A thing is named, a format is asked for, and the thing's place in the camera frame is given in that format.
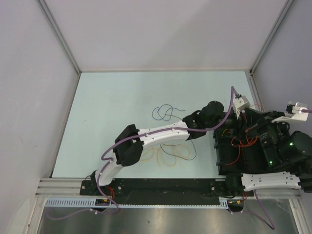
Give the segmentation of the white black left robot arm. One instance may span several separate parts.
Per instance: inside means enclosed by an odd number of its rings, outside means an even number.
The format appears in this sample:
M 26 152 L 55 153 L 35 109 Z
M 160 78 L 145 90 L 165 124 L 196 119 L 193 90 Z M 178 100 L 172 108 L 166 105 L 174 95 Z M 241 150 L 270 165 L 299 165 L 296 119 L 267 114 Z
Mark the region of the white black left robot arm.
M 199 111 L 184 117 L 176 123 L 150 129 L 138 129 L 134 124 L 127 126 L 108 148 L 101 160 L 105 165 L 91 175 L 91 190 L 104 194 L 113 178 L 124 168 L 139 162 L 143 151 L 167 141 L 188 141 L 200 138 L 225 124 L 230 115 L 239 118 L 241 112 L 250 106 L 243 98 L 230 102 L 227 112 L 220 102 L 211 101 Z

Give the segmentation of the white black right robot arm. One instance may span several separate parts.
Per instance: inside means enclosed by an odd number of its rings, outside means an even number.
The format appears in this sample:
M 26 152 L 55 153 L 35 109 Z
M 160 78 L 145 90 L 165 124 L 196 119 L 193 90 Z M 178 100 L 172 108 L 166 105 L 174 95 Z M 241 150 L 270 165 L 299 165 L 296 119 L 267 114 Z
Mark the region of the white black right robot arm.
M 301 131 L 289 133 L 290 122 L 306 121 L 311 110 L 288 105 L 287 112 L 244 110 L 244 123 L 239 125 L 235 139 L 243 137 L 247 156 L 253 160 L 264 157 L 260 171 L 234 173 L 226 176 L 225 191 L 229 195 L 267 188 L 312 191 L 312 138 Z

